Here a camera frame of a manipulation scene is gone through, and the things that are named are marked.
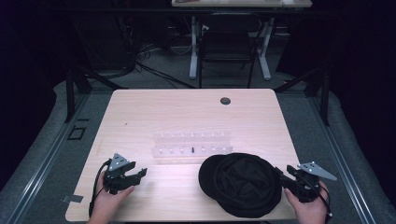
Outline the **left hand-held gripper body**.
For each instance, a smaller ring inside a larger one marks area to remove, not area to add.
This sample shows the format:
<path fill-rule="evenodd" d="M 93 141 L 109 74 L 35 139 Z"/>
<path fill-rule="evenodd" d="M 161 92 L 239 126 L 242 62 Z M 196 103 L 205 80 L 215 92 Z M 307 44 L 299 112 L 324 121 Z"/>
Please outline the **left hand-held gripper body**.
<path fill-rule="evenodd" d="M 110 194 L 117 194 L 120 190 L 128 189 L 133 185 L 128 185 L 126 182 L 127 175 L 123 172 L 123 166 L 129 163 L 127 159 L 119 153 L 115 153 L 111 159 L 104 176 L 105 189 Z"/>

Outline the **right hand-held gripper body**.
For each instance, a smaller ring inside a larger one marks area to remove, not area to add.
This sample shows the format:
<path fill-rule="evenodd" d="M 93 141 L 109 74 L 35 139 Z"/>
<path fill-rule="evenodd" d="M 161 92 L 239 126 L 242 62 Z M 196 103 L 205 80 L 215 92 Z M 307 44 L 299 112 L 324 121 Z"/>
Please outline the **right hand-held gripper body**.
<path fill-rule="evenodd" d="M 301 203 L 313 202 L 319 196 L 319 179 L 321 177 L 332 181 L 337 180 L 335 175 L 324 170 L 314 161 L 299 164 L 298 170 L 302 170 L 303 175 L 301 178 L 295 178 L 296 192 L 294 195 Z"/>

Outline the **black hat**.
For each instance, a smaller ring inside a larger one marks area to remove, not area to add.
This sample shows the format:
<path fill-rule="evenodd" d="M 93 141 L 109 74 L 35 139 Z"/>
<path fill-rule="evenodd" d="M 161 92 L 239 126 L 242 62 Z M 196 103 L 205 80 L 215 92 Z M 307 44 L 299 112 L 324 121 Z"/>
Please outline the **black hat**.
<path fill-rule="evenodd" d="M 247 153 L 210 156 L 199 169 L 198 182 L 204 194 L 235 217 L 263 217 L 282 195 L 276 168 Z"/>

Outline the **person's left hand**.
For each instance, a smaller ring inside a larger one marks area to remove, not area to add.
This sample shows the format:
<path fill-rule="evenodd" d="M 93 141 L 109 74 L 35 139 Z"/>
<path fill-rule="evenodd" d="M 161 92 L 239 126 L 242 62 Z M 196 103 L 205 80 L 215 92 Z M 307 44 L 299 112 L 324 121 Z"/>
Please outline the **person's left hand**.
<path fill-rule="evenodd" d="M 99 179 L 92 215 L 86 224 L 108 224 L 117 213 L 121 203 L 134 191 L 134 186 L 113 195 L 105 191 L 103 180 Z"/>

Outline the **person's right hand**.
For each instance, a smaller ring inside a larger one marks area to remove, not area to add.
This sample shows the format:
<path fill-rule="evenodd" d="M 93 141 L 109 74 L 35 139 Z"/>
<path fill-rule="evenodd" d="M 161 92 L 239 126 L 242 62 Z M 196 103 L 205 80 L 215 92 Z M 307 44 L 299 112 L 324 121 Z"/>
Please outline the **person's right hand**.
<path fill-rule="evenodd" d="M 327 186 L 320 182 L 320 195 L 311 203 L 301 203 L 289 189 L 284 189 L 287 200 L 295 211 L 299 224 L 326 224 L 327 207 L 324 203 L 328 199 Z"/>

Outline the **clear acrylic rack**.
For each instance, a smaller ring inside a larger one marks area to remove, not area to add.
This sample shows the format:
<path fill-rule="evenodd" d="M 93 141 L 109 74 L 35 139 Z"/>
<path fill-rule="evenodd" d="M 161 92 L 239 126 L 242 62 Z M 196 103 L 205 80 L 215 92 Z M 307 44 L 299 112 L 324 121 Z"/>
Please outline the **clear acrylic rack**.
<path fill-rule="evenodd" d="M 155 158 L 208 157 L 232 151 L 231 134 L 227 132 L 156 133 L 151 149 Z"/>

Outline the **black metal stand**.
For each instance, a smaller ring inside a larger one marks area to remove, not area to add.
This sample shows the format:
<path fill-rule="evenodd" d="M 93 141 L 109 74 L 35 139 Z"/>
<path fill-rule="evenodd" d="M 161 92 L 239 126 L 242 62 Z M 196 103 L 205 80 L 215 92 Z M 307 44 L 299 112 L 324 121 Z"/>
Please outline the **black metal stand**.
<path fill-rule="evenodd" d="M 90 94 L 92 91 L 92 85 L 88 81 L 88 78 L 93 78 L 105 86 L 109 87 L 111 90 L 125 90 L 122 87 L 106 77 L 99 75 L 93 70 L 89 69 L 87 66 L 81 64 L 72 63 L 65 75 L 65 85 L 66 85 L 66 104 L 67 113 L 65 118 L 65 123 L 69 122 L 76 114 L 76 101 L 75 101 L 75 89 L 78 89 L 82 94 Z"/>
<path fill-rule="evenodd" d="M 320 94 L 319 115 L 325 125 L 329 126 L 328 109 L 329 109 L 329 95 L 330 95 L 330 74 L 324 68 L 315 68 L 308 73 L 296 77 L 280 87 L 275 88 L 275 92 L 283 92 L 295 86 L 301 81 L 307 80 L 304 89 L 306 97 L 316 97 L 318 91 Z"/>

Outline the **black chair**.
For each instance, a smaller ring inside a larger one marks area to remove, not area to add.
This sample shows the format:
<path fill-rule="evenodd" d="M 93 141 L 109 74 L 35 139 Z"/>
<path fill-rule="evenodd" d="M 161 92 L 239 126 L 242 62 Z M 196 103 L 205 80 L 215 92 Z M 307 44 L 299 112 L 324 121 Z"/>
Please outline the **black chair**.
<path fill-rule="evenodd" d="M 204 63 L 249 64 L 247 87 L 258 55 L 258 42 L 264 23 L 251 12 L 211 13 L 200 19 L 202 28 L 198 47 L 198 84 L 203 85 Z"/>

